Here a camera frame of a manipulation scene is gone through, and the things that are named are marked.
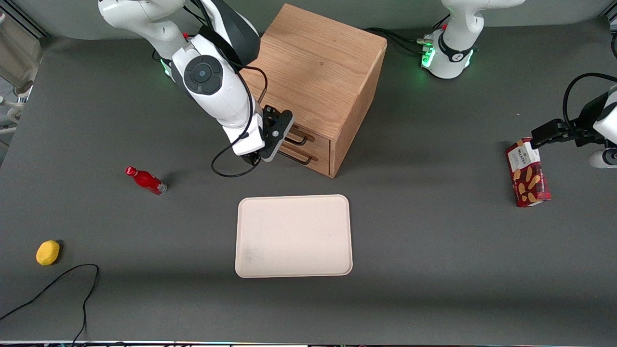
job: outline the green led light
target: green led light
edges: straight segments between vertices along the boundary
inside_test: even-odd
[[[469,63],[471,62],[471,56],[473,55],[473,49],[471,50],[471,52],[469,52],[469,58],[467,58],[467,62],[465,63],[465,67],[469,66]]]
[[[431,66],[434,56],[435,56],[435,49],[431,47],[431,49],[424,54],[424,58],[422,58],[422,65],[424,67]]]
[[[165,68],[165,74],[171,77],[172,72],[169,71],[169,66],[163,62],[163,59],[160,60],[160,64],[163,65],[163,68]]]

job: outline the beige tray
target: beige tray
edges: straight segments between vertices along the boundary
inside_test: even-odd
[[[343,195],[246,198],[238,206],[240,277],[342,276],[353,266]]]

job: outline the red box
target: red box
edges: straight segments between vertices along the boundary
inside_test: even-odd
[[[530,141],[530,137],[522,138],[505,151],[518,207],[531,207],[550,200],[540,152],[531,148]]]

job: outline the red bottle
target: red bottle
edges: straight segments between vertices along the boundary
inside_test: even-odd
[[[135,180],[137,185],[156,195],[161,195],[167,191],[167,185],[155,176],[152,176],[148,171],[140,171],[132,166],[129,166],[126,168],[125,172],[127,175],[133,177],[133,180]]]

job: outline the bottle cap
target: bottle cap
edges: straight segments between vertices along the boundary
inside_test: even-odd
[[[137,169],[132,166],[127,167],[126,170],[124,170],[124,172],[126,172],[126,174],[131,177],[137,175]]]

